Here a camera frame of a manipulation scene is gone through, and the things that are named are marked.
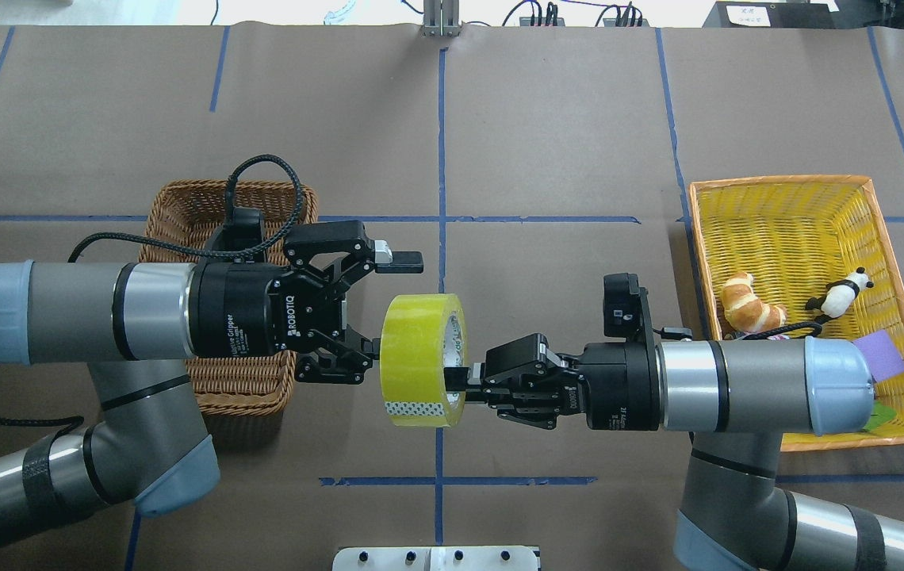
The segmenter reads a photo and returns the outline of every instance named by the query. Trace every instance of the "white label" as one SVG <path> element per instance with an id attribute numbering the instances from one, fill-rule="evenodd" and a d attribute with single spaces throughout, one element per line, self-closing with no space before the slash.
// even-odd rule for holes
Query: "white label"
<path id="1" fill-rule="evenodd" d="M 727 6 L 727 18 L 736 25 L 750 25 L 756 28 L 768 28 L 768 11 L 766 6 Z"/>

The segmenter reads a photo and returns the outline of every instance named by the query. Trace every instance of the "purple sponge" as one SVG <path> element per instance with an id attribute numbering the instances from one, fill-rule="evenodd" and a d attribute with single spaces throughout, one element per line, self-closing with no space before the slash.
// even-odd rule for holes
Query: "purple sponge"
<path id="1" fill-rule="evenodd" d="M 886 329 L 854 340 L 854 346 L 861 350 L 864 361 L 868 363 L 868 371 L 876 383 L 891 379 L 904 372 L 904 362 L 897 347 L 890 339 Z"/>

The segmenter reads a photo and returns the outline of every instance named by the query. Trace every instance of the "wicker basket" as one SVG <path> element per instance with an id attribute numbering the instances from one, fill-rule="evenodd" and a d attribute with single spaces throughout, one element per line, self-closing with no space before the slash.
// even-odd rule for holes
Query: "wicker basket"
<path id="1" fill-rule="evenodd" d="M 201 248 L 224 218 L 226 181 L 175 181 L 152 203 L 145 235 L 159 240 Z M 304 187 L 304 211 L 300 224 L 318 220 L 318 200 Z M 265 232 L 274 234 L 293 211 L 292 183 L 239 181 L 236 203 L 260 209 Z M 270 263 L 286 264 L 282 242 L 267 252 Z M 143 246 L 142 263 L 197 263 L 197 258 L 161 248 Z M 290 351 L 264 358 L 192 358 L 185 362 L 194 385 L 198 407 L 205 416 L 217 447 L 239 448 L 264 444 L 278 433 L 282 409 L 293 394 Z"/>
<path id="2" fill-rule="evenodd" d="M 788 308 L 788 323 L 812 317 L 808 297 L 864 266 L 875 282 L 823 337 L 858 339 L 890 333 L 904 357 L 904 288 L 871 178 L 789 176 L 732 178 L 688 185 L 695 249 L 702 271 L 712 339 L 731 327 L 719 294 L 735 271 L 756 276 L 761 299 Z M 904 444 L 904 374 L 877 384 L 876 397 L 895 419 L 854 434 L 784 436 L 784 451 Z"/>

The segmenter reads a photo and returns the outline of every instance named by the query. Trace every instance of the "stuffed panda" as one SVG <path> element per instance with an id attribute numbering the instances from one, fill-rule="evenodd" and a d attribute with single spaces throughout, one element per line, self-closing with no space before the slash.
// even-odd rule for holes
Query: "stuffed panda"
<path id="1" fill-rule="evenodd" d="M 874 286 L 874 282 L 870 281 L 868 274 L 865 274 L 864 268 L 859 267 L 839 282 L 826 283 L 825 296 L 812 297 L 804 308 L 808 308 L 808 310 L 817 308 L 822 311 L 823 315 L 819 315 L 815 321 L 828 323 L 847 313 L 847 308 L 854 303 L 862 289 L 874 288 Z"/>

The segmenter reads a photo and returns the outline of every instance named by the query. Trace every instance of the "yellow tape roll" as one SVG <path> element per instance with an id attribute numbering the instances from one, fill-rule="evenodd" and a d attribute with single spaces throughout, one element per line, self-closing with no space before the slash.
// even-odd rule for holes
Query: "yellow tape roll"
<path id="1" fill-rule="evenodd" d="M 445 366 L 466 362 L 466 322 L 459 297 L 395 297 L 385 314 L 381 346 L 379 376 L 392 423 L 455 426 L 465 397 L 445 390 Z"/>

